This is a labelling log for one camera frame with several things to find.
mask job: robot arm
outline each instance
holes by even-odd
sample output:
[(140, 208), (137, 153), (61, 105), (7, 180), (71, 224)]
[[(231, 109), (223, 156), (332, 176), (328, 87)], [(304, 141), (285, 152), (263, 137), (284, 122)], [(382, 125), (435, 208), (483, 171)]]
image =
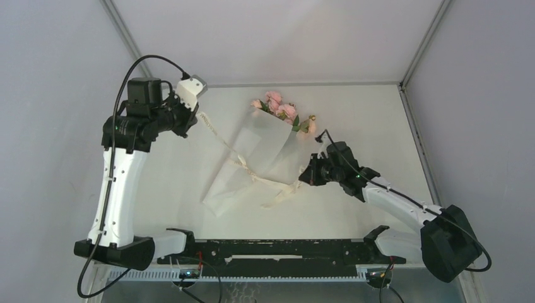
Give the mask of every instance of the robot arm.
[(345, 142), (329, 145), (326, 153), (312, 154), (309, 166), (299, 180), (311, 186), (338, 182), (346, 194), (398, 218), (415, 234), (380, 226), (373, 233), (379, 233), (375, 243), (381, 253), (412, 262), (423, 261), (441, 281), (451, 282), (483, 252), (460, 208), (426, 205), (401, 194), (378, 172), (360, 167)]
[[(170, 91), (167, 99), (162, 100), (161, 83), (157, 78), (128, 81), (128, 100), (121, 105), (126, 109), (126, 116), (115, 117), (115, 129), (113, 117), (103, 126), (105, 150), (100, 198), (87, 239), (74, 245), (77, 256), (88, 258), (96, 245), (93, 259), (144, 270), (154, 259), (184, 250), (186, 236), (180, 231), (168, 230), (153, 237), (136, 237), (133, 231), (135, 193), (152, 142), (159, 133), (169, 130), (187, 137), (189, 128), (197, 123), (197, 98), (207, 89), (202, 79), (191, 76), (178, 83), (177, 94)], [(113, 135), (115, 154), (111, 167)], [(108, 189), (110, 169), (114, 170), (114, 177)]]

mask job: white ribbon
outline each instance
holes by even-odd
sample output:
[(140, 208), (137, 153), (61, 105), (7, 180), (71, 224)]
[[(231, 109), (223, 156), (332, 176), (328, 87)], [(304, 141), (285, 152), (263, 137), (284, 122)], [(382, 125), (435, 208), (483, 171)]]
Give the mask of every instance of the white ribbon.
[[(200, 121), (203, 122), (203, 124), (214, 134), (217, 140), (219, 140), (228, 150), (230, 150), (232, 153), (236, 154), (238, 157), (238, 161), (234, 161), (232, 159), (228, 159), (228, 161), (232, 164), (238, 165), (239, 167), (245, 169), (247, 174), (251, 176), (251, 179), (253, 182), (260, 181), (264, 184), (267, 184), (268, 186), (271, 186), (273, 188), (279, 189), (281, 192), (277, 194), (277, 196), (274, 198), (274, 201), (270, 203), (266, 203), (262, 205), (262, 208), (269, 209), (273, 206), (281, 203), (284, 199), (289, 197), (291, 194), (294, 194), (299, 187), (301, 187), (301, 181), (299, 179), (295, 180), (292, 184), (286, 184), (283, 182), (273, 181), (266, 178), (262, 178), (255, 174), (248, 166), (247, 162), (245, 161), (245, 157), (240, 155), (234, 148), (232, 148), (221, 136), (218, 134), (217, 130), (212, 125), (210, 118), (205, 112), (198, 112), (197, 118), (199, 118)], [(299, 168), (299, 175), (305, 171), (304, 167)]]

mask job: black cable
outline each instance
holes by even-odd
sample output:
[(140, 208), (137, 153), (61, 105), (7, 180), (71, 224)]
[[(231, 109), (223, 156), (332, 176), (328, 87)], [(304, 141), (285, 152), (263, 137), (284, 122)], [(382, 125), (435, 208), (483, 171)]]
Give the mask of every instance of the black cable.
[(405, 303), (405, 301), (403, 301), (403, 298), (401, 297), (401, 295), (399, 295), (399, 292), (396, 292), (396, 290), (394, 289), (394, 287), (392, 286), (389, 286), (388, 287), (398, 298), (399, 300), (401, 301), (401, 303)]
[(487, 259), (487, 265), (484, 268), (465, 268), (464, 270), (473, 271), (473, 272), (477, 272), (477, 273), (482, 273), (482, 272), (488, 271), (490, 269), (490, 267), (492, 266), (492, 259), (490, 258), (490, 254), (488, 253), (488, 251), (486, 251), (485, 247), (483, 247), (483, 245), (475, 238), (475, 236), (473, 236), (467, 230), (465, 230), (464, 228), (458, 226), (455, 222), (449, 220), (448, 218), (444, 218), (443, 216), (441, 217), (438, 213), (435, 213), (434, 211), (432, 211), (432, 210), (430, 210), (428, 208), (425, 208), (422, 204), (416, 202), (413, 198), (410, 198), (406, 194), (400, 193), (399, 191), (396, 191), (395, 189), (388, 188), (388, 187), (386, 187), (386, 186), (384, 186), (382, 184), (379, 184), (377, 182), (371, 181), (370, 179), (366, 178), (366, 176), (364, 176), (358, 169), (354, 168), (354, 166), (352, 166), (351, 162), (344, 157), (344, 155), (342, 154), (342, 151), (338, 148), (338, 146), (336, 146), (336, 144), (334, 144), (334, 140), (331, 138), (331, 134), (329, 134), (328, 130), (324, 130), (323, 133), (321, 133), (317, 138), (321, 138), (321, 136), (323, 136), (324, 133), (327, 134), (327, 137), (329, 138), (329, 141), (332, 143), (332, 145), (333, 145), (334, 149), (336, 150), (336, 152), (338, 153), (338, 155), (342, 159), (344, 159), (344, 161), (351, 167), (351, 169), (353, 169), (358, 175), (360, 175), (360, 177), (362, 177), (363, 179), (365, 179), (366, 181), (368, 181), (369, 183), (371, 183), (371, 184), (373, 184), (373, 185), (375, 185), (377, 187), (380, 187), (382, 189), (386, 189), (387, 191), (391, 191), (394, 194), (407, 199), (409, 202), (411, 202), (412, 204), (416, 205), (418, 208), (420, 208), (422, 210), (425, 210), (425, 211), (431, 213), (432, 215), (437, 216), (437, 218), (441, 218), (442, 220), (448, 222), (449, 224), (451, 224), (455, 228), (459, 229), (461, 232), (463, 232), (466, 235), (468, 235), (468, 237), (470, 237), (470, 239), (472, 239), (472, 241), (474, 241), (479, 246), (479, 248), (481, 248), (481, 250), (483, 251), (483, 254), (485, 255), (485, 257)]
[(379, 303), (382, 303), (383, 302), (383, 296), (382, 296), (382, 293), (383, 293), (383, 287), (384, 287), (384, 282), (386, 281), (386, 276), (388, 274), (388, 271), (390, 269), (392, 269), (392, 266), (394, 266), (394, 260), (392, 260), (390, 262), (390, 264), (388, 264), (388, 267), (386, 268), (384, 274), (383, 274), (383, 281), (381, 282), (381, 288), (379, 289)]
[(162, 83), (167, 84), (169, 86), (169, 95), (171, 95), (171, 92), (173, 92), (173, 85), (169, 81), (162, 80)]
[[(221, 277), (219, 276), (219, 273), (216, 271), (216, 269), (214, 268), (214, 266), (211, 266), (210, 264), (208, 264), (206, 261), (203, 261), (201, 259), (197, 259), (197, 258), (190, 258), (190, 257), (184, 257), (184, 256), (180, 256), (178, 258), (182, 258), (182, 259), (189, 259), (189, 260), (193, 260), (195, 262), (201, 262), (202, 264), (210, 267), (215, 273), (216, 273), (216, 276), (218, 277), (218, 282), (219, 282), (219, 300), (218, 300), (218, 303), (221, 303), (221, 300), (223, 298), (223, 284), (221, 282)], [(200, 303), (203, 303), (202, 301), (200, 301), (199, 298), (197, 297), (194, 297), (192, 293), (190, 292), (186, 292), (185, 289), (181, 289), (181, 291), (185, 292), (187, 295), (189, 295), (190, 297), (192, 297), (193, 299), (197, 300), (197, 302), (200, 302)]]
[(113, 113), (113, 116), (112, 116), (112, 151), (111, 151), (111, 155), (110, 155), (110, 167), (109, 167), (109, 174), (108, 174), (108, 177), (109, 177), (108, 178), (108, 184), (106, 185), (106, 194), (104, 196), (104, 204), (102, 206), (102, 215), (100, 216), (100, 225), (98, 227), (98, 230), (99, 230), (100, 233), (97, 236), (97, 239), (95, 241), (95, 246), (93, 246), (93, 249), (91, 250), (91, 253), (88, 256), (88, 258), (86, 260), (86, 263), (84, 264), (84, 267), (82, 268), (82, 271), (80, 273), (80, 277), (78, 278), (78, 286), (77, 286), (77, 289), (76, 289), (76, 291), (78, 292), (78, 295), (81, 298), (84, 298), (84, 299), (89, 299), (89, 298), (92, 298), (92, 297), (94, 297), (96, 295), (101, 294), (104, 290), (107, 290), (113, 284), (117, 283), (122, 277), (124, 277), (124, 275), (126, 275), (128, 273), (128, 271), (130, 271), (130, 269), (127, 269), (125, 272), (123, 272), (123, 274), (118, 276), (117, 279), (115, 279), (110, 284), (108, 284), (106, 287), (104, 287), (103, 289), (101, 289), (101, 290), (99, 290), (99, 291), (97, 291), (97, 292), (95, 292), (93, 294), (86, 295), (86, 294), (84, 294), (82, 292), (81, 287), (82, 287), (83, 277), (85, 276), (85, 273), (87, 271), (87, 267), (89, 267), (89, 264), (90, 264), (91, 260), (93, 259), (94, 255), (95, 255), (95, 251), (97, 251), (97, 247), (98, 247), (98, 245), (100, 243), (100, 239), (102, 238), (102, 232), (104, 231), (104, 221), (106, 220), (106, 213), (107, 213), (107, 210), (108, 210), (108, 203), (110, 201), (110, 192), (111, 192), (112, 184), (113, 184), (113, 181), (114, 181), (114, 170), (115, 170), (115, 165), (114, 165), (115, 164), (115, 120), (116, 120), (116, 117), (117, 117), (117, 111), (119, 110), (119, 102), (121, 101), (121, 96), (122, 96), (122, 93), (124, 92), (124, 88), (126, 87), (128, 79), (130, 78), (130, 75), (132, 75), (132, 73), (134, 72), (134, 69), (136, 69), (136, 66), (138, 66), (138, 64), (141, 63), (142, 61), (144, 61), (145, 59), (149, 59), (149, 58), (160, 59), (160, 60), (163, 60), (163, 61), (171, 64), (172, 66), (175, 66), (177, 69), (179, 69), (182, 72), (182, 80), (186, 80), (186, 79), (190, 78), (188, 73), (186, 73), (180, 66), (178, 66), (173, 61), (167, 59), (166, 57), (162, 57), (162, 56), (158, 56), (158, 55), (145, 55), (145, 56), (140, 57), (138, 60), (134, 61), (134, 63), (132, 63), (132, 66), (130, 66), (130, 68), (128, 69), (128, 72), (126, 73), (124, 79), (122, 80), (121, 87), (119, 88), (119, 92), (117, 94), (117, 98), (115, 98), (114, 113)]
[[(97, 241), (96, 242), (100, 242), (100, 237), (102, 236), (102, 234), (99, 234), (97, 236)], [(101, 293), (103, 293), (104, 291), (106, 291), (108, 288), (110, 288), (111, 286), (113, 286), (115, 283), (117, 283), (122, 277), (124, 277), (131, 269), (127, 269), (125, 270), (123, 273), (121, 273), (120, 276), (118, 276), (115, 280), (111, 281), (111, 283), (109, 283), (108, 285), (106, 285), (105, 287), (103, 287), (102, 289), (100, 289), (99, 291), (97, 292), (94, 292), (92, 294), (89, 294), (89, 295), (86, 295), (82, 292), (82, 281), (83, 281), (83, 276), (87, 270), (87, 267), (89, 266), (89, 263), (91, 261), (91, 259), (93, 259), (93, 255), (95, 253), (95, 250), (92, 250), (91, 251), (91, 254), (89, 255), (89, 257), (87, 258), (87, 260), (89, 261), (86, 261), (85, 264), (84, 264), (84, 267), (82, 269), (82, 272), (80, 273), (80, 277), (78, 278), (78, 287), (77, 287), (77, 291), (78, 291), (78, 295), (83, 298), (83, 299), (89, 299), (91, 297), (94, 297), (96, 295), (100, 295)]]
[(194, 299), (195, 301), (197, 301), (198, 303), (204, 303), (203, 300), (197, 298), (196, 295), (192, 294), (191, 292), (189, 292), (189, 290), (185, 289), (184, 287), (180, 286), (180, 284), (182, 284), (182, 281), (180, 281), (179, 283), (179, 288), (180, 288), (180, 291), (184, 292), (186, 295), (190, 296), (192, 299)]

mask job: white panel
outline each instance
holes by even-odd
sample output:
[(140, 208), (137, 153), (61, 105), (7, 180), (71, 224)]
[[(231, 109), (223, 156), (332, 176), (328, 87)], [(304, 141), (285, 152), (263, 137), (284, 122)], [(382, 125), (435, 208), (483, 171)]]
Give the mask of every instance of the white panel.
[(98, 1), (0, 1), (0, 302), (77, 302), (131, 58)]
[(408, 88), (441, 201), (493, 258), (488, 302), (535, 297), (534, 4), (456, 1)]
[(212, 85), (399, 82), (440, 2), (116, 0), (142, 53), (166, 55)]
[[(316, 113), (318, 127), (329, 129), (334, 140), (347, 141), (360, 165), (379, 171), (407, 194), (430, 201), (396, 86), (273, 89), (296, 103), (299, 111)], [(238, 131), (250, 101), (265, 91), (258, 87), (213, 88), (199, 105), (229, 140)], [(271, 210), (250, 201), (216, 218), (200, 201), (220, 163), (219, 144), (200, 124), (190, 130), (186, 140), (171, 132), (158, 137), (139, 182), (134, 216), (137, 234), (175, 227), (192, 230), (200, 239), (362, 238), (381, 224), (410, 231), (384, 211), (347, 196), (335, 183), (303, 186), (292, 199)]]

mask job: white plastic cover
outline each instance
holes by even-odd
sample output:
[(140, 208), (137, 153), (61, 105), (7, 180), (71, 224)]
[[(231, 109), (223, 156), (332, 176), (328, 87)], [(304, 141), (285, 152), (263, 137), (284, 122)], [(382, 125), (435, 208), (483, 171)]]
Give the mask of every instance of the white plastic cover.
[[(199, 120), (217, 135), (205, 114), (200, 115)], [(300, 168), (308, 164), (310, 148), (317, 148), (312, 142), (298, 140), (291, 125), (251, 107), (234, 144), (223, 142), (228, 150), (226, 160), (203, 203), (219, 216), (250, 199), (261, 199), (265, 207), (282, 201), (299, 187)]]

